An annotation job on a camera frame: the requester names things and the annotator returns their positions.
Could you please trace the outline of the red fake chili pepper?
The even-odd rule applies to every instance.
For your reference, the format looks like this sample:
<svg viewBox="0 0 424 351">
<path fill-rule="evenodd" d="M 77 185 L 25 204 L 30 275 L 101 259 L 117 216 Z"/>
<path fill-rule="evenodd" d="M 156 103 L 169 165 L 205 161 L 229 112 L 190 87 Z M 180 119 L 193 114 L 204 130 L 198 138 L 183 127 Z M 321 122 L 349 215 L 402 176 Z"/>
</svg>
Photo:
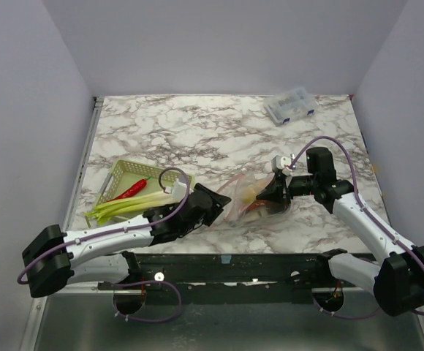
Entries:
<svg viewBox="0 0 424 351">
<path fill-rule="evenodd" d="M 121 200 L 125 198 L 130 198 L 142 191 L 148 184 L 149 178 L 143 178 L 137 181 L 135 184 L 131 185 L 127 190 L 121 193 L 119 196 L 114 197 L 113 200 Z"/>
</svg>

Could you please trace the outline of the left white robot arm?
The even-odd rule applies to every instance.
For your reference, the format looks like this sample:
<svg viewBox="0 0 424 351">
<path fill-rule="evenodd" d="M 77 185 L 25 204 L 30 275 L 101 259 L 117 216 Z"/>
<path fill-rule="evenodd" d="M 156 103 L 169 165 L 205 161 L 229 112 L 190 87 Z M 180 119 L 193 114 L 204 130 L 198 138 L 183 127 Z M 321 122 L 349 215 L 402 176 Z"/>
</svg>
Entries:
<svg viewBox="0 0 424 351">
<path fill-rule="evenodd" d="M 28 285 L 32 298 L 52 295 L 75 282 L 118 282 L 131 289 L 139 283 L 139 269 L 124 263 L 112 274 L 100 268 L 100 257 L 168 243 L 203 225 L 211 226 L 230 201 L 196 184 L 181 202 L 149 209 L 124 222 L 66 232 L 50 225 L 23 250 L 18 284 Z"/>
</svg>

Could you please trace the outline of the green fake celery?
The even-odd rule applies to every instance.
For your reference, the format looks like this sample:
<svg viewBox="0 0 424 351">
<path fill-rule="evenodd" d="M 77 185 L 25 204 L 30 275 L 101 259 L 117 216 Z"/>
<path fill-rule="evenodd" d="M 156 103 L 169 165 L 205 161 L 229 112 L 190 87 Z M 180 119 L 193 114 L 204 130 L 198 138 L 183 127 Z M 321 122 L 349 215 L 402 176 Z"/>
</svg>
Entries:
<svg viewBox="0 0 424 351">
<path fill-rule="evenodd" d="M 155 208 L 171 203 L 177 203 L 172 195 L 164 192 L 154 192 L 149 195 L 129 197 L 120 200 L 111 200 L 105 203 L 96 205 L 92 211 L 85 214 L 85 218 L 90 223 L 90 220 L 96 220 L 98 225 L 104 224 L 114 216 L 146 211 L 150 208 Z"/>
</svg>

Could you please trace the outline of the yellow fake lemon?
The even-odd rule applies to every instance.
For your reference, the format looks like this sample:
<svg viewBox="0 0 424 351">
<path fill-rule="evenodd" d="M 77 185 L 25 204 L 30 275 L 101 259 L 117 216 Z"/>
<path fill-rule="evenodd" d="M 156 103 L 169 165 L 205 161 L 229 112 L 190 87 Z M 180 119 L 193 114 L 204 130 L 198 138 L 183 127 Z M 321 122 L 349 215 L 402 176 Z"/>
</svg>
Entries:
<svg viewBox="0 0 424 351">
<path fill-rule="evenodd" d="M 256 198 L 257 190 L 255 186 L 247 186 L 242 192 L 241 192 L 241 200 L 244 203 L 252 203 Z"/>
</svg>

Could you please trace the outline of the clear zip top bag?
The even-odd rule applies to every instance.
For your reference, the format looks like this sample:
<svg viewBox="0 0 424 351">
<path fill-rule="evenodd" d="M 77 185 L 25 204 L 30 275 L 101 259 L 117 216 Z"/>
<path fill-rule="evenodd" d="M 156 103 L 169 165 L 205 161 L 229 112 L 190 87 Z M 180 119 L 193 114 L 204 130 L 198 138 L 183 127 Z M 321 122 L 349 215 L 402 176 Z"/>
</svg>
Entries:
<svg viewBox="0 0 424 351">
<path fill-rule="evenodd" d="M 261 227 L 281 220 L 291 208 L 287 180 L 276 173 L 259 178 L 240 172 L 216 192 L 231 201 L 213 223 L 215 227 Z"/>
</svg>

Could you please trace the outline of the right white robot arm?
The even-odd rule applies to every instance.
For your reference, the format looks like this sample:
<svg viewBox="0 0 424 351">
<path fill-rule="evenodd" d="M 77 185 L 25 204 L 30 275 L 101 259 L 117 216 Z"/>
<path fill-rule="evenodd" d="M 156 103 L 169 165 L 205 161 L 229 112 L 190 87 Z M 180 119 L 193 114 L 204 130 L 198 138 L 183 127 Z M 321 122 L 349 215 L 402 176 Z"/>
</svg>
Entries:
<svg viewBox="0 0 424 351">
<path fill-rule="evenodd" d="M 424 246 L 398 234 L 362 199 L 356 180 L 337 177 L 333 155 L 326 147 L 303 151 L 307 175 L 292 175 L 294 162 L 282 156 L 272 161 L 273 180 L 258 200 L 289 205 L 296 197 L 311 195 L 329 214 L 347 225 L 370 250 L 375 263 L 343 249 L 320 254 L 314 269 L 318 284 L 329 287 L 338 280 L 371 293 L 391 317 L 418 313 L 424 306 Z"/>
</svg>

